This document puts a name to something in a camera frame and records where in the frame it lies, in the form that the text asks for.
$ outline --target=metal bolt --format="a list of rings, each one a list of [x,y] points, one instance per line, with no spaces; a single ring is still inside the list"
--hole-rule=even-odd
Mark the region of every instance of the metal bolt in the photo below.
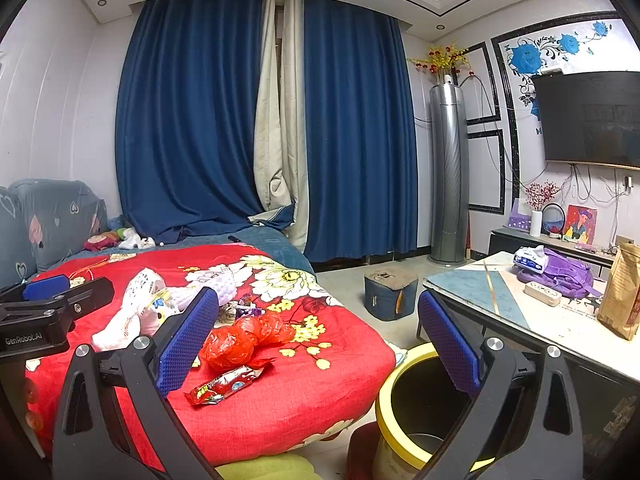
[[[76,348],[76,355],[78,357],[84,357],[88,353],[89,353],[89,345],[80,345],[78,348]]]
[[[498,339],[497,337],[490,337],[489,339],[486,340],[486,345],[491,349],[491,350],[502,350],[504,348],[504,343],[502,342],[501,339]]]
[[[133,341],[133,348],[137,348],[138,350],[145,349],[149,346],[150,339],[146,335],[141,335],[137,337]]]
[[[546,347],[546,353],[551,357],[560,357],[560,349],[556,345],[549,345]]]

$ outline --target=tv screen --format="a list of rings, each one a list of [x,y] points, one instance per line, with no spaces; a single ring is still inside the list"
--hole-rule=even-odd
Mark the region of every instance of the tv screen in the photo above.
[[[546,160],[640,168],[640,72],[532,80]]]

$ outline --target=cylindrical silver air conditioner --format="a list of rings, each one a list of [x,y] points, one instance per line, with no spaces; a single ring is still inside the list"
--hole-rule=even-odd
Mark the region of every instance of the cylindrical silver air conditioner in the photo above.
[[[429,92],[433,132],[433,232],[429,259],[465,263],[469,210],[469,147],[462,90],[450,82]]]

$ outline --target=brown paper bag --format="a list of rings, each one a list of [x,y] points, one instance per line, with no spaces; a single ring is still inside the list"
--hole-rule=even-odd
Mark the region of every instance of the brown paper bag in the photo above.
[[[640,324],[640,247],[621,244],[613,261],[598,320],[631,341]]]

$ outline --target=yellow trash can rim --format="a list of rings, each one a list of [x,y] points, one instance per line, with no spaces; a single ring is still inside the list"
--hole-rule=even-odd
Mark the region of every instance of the yellow trash can rim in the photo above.
[[[391,407],[391,392],[394,389],[396,381],[405,371],[421,361],[437,356],[438,353],[432,343],[420,345],[409,350],[404,362],[396,367],[391,375],[386,378],[386,381],[382,385],[382,388],[380,388],[380,392],[376,398],[376,419],[378,421],[382,437],[386,440],[396,455],[416,469],[422,469],[433,455],[415,444],[408,436],[406,436],[404,431],[402,431],[400,425],[396,421],[396,417],[394,416],[394,412]],[[494,458],[490,458],[488,460],[476,462],[471,471],[475,471],[494,460]]]

